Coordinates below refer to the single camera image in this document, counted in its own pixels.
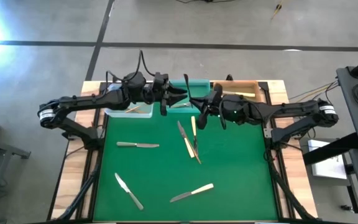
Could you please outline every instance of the wooden tray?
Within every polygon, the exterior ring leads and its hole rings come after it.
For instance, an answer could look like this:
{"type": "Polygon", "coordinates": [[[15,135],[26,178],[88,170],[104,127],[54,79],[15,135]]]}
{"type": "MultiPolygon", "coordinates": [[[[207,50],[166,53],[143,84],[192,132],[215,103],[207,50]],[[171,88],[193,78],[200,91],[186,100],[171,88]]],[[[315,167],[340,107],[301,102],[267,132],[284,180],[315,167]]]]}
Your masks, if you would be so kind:
{"type": "Polygon", "coordinates": [[[241,92],[241,93],[253,93],[254,97],[245,96],[248,100],[255,102],[262,102],[262,97],[259,91],[258,81],[213,81],[215,87],[216,84],[220,84],[223,87],[223,91],[241,92]]]}

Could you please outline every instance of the black floor stripe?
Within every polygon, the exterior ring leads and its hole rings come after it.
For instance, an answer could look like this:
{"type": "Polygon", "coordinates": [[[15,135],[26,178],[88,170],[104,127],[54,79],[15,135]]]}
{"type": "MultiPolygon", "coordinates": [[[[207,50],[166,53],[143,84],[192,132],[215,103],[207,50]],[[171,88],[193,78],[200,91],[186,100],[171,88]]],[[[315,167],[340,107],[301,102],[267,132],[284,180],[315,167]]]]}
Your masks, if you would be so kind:
{"type": "Polygon", "coordinates": [[[113,3],[114,3],[114,0],[109,0],[109,2],[107,4],[106,12],[104,12],[102,26],[100,27],[98,39],[96,41],[96,46],[95,46],[95,48],[93,50],[93,53],[92,53],[92,57],[91,57],[91,61],[89,63],[88,71],[86,72],[85,81],[91,81],[92,80],[94,68],[96,66],[96,62],[98,61],[101,44],[102,44],[102,41],[103,41],[103,38],[104,38],[104,34],[106,33],[107,24],[109,23],[110,12],[112,11],[112,4],[113,3]]]}
{"type": "Polygon", "coordinates": [[[156,48],[156,49],[226,49],[226,50],[302,50],[321,52],[358,52],[358,47],[323,47],[291,45],[239,45],[239,44],[160,44],[104,42],[102,47],[156,48]]]}
{"type": "Polygon", "coordinates": [[[94,47],[96,45],[96,42],[0,40],[0,45],[51,46],[51,47],[94,47]]]}

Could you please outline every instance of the white paper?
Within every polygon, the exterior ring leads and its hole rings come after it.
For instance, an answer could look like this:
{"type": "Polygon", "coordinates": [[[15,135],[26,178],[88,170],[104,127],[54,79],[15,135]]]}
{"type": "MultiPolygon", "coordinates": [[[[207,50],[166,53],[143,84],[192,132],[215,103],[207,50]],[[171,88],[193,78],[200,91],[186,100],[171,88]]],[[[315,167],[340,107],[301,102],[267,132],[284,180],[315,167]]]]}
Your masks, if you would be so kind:
{"type": "MultiPolygon", "coordinates": [[[[323,147],[328,144],[329,144],[328,142],[309,140],[308,141],[309,151],[311,152],[315,149],[318,149],[319,147],[323,147]]],[[[342,155],[335,156],[326,159],[324,161],[318,162],[316,164],[313,164],[311,165],[311,170],[313,175],[315,176],[347,179],[342,155]]]]}

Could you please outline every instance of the silver knife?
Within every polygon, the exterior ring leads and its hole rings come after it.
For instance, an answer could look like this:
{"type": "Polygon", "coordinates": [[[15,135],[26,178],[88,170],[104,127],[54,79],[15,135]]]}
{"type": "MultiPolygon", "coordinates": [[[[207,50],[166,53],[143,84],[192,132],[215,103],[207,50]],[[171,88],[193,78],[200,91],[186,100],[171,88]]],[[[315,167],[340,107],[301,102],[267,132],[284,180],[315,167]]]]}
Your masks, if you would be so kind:
{"type": "Polygon", "coordinates": [[[135,197],[135,195],[129,190],[129,188],[127,187],[127,185],[125,184],[125,182],[118,176],[118,174],[116,173],[116,179],[118,181],[118,184],[125,190],[125,192],[129,193],[129,195],[131,196],[131,198],[133,199],[133,201],[135,202],[136,206],[140,209],[143,210],[143,205],[140,203],[140,201],[135,197]]]}
{"type": "Polygon", "coordinates": [[[136,147],[159,147],[159,144],[142,144],[133,142],[117,142],[117,146],[136,146],[136,147]]]}
{"type": "Polygon", "coordinates": [[[178,195],[178,196],[176,196],[176,197],[173,197],[173,198],[171,199],[171,201],[169,201],[169,202],[171,202],[171,203],[172,203],[172,202],[175,202],[175,201],[180,200],[180,199],[183,199],[183,198],[185,198],[185,197],[187,197],[187,196],[190,196],[190,195],[193,195],[193,194],[197,194],[197,193],[203,192],[203,191],[205,191],[205,190],[212,189],[213,187],[214,187],[214,184],[207,184],[207,185],[202,186],[202,187],[200,187],[199,189],[196,189],[196,190],[194,190],[194,191],[192,191],[192,192],[186,192],[186,193],[180,194],[180,195],[178,195]]]}

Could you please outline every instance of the table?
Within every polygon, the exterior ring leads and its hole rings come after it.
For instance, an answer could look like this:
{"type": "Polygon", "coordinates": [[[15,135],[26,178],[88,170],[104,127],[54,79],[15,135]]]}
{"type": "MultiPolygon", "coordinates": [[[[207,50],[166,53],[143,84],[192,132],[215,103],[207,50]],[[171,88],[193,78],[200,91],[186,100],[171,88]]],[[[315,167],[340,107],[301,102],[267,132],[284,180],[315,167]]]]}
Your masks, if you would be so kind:
{"type": "MultiPolygon", "coordinates": [[[[288,103],[287,93],[285,91],[285,85],[282,80],[272,80],[266,81],[269,87],[270,99],[272,104],[279,103],[288,103]]],[[[101,82],[84,82],[81,95],[91,95],[92,93],[99,93],[99,86],[101,82]]],[[[89,111],[79,111],[76,114],[75,121],[82,124],[83,126],[91,126],[92,122],[103,122],[104,111],[101,110],[99,114],[99,119],[94,120],[94,110],[89,111]]],[[[285,127],[291,124],[293,120],[291,118],[282,118],[276,119],[276,124],[278,127],[285,127]]],[[[298,141],[290,141],[290,144],[298,145],[298,141]]],[[[82,146],[80,140],[70,141],[67,153],[79,148],[82,146]]],[[[71,201],[74,199],[75,195],[78,193],[81,182],[83,179],[84,166],[86,164],[86,150],[80,150],[75,154],[72,154],[69,158],[65,160],[62,165],[62,173],[57,184],[57,191],[55,197],[52,201],[51,210],[49,218],[56,218],[61,215],[64,210],[69,206],[71,201]]],[[[90,161],[90,166],[93,167],[96,161],[97,152],[93,153],[92,160],[90,161]]],[[[306,210],[317,216],[316,208],[314,205],[313,196],[311,193],[308,177],[306,174],[305,165],[303,164],[303,158],[301,152],[292,149],[290,147],[283,150],[283,160],[285,163],[285,168],[287,172],[288,183],[290,189],[301,202],[301,204],[306,208],[306,210]]],[[[94,191],[90,189],[87,193],[87,196],[84,201],[84,206],[82,208],[82,214],[76,214],[73,217],[90,217],[93,214],[94,205],[90,205],[90,195],[94,191]]],[[[280,195],[280,204],[283,208],[283,216],[288,217],[288,210],[285,210],[287,207],[286,199],[282,194],[282,191],[279,190],[280,195]]]]}

